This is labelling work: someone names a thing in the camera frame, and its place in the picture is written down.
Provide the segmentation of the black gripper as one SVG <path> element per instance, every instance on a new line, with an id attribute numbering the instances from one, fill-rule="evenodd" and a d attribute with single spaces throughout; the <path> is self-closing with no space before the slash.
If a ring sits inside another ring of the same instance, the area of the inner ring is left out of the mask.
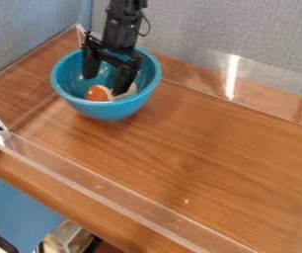
<path id="1" fill-rule="evenodd" d="M 144 57 L 134 49 L 112 49 L 96 39 L 90 31 L 84 32 L 83 50 L 83 76 L 92 79 L 98 76 L 100 62 L 107 61 L 120 67 L 114 84 L 112 94 L 119 96 L 128 92 L 144 62 Z"/>

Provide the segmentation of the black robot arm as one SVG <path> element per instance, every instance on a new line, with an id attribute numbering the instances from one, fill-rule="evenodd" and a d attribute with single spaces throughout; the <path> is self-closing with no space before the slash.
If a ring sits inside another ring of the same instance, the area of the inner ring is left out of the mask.
<path id="1" fill-rule="evenodd" d="M 144 14 L 147 6 L 148 0 L 110 0 L 103 38 L 96 39 L 87 31 L 82 43 L 86 79 L 98 76 L 103 61 L 118 68 L 115 96 L 128 92 L 142 69 L 144 57 L 136 52 L 136 43 L 139 37 L 148 35 L 140 32 L 142 22 L 150 22 Z"/>

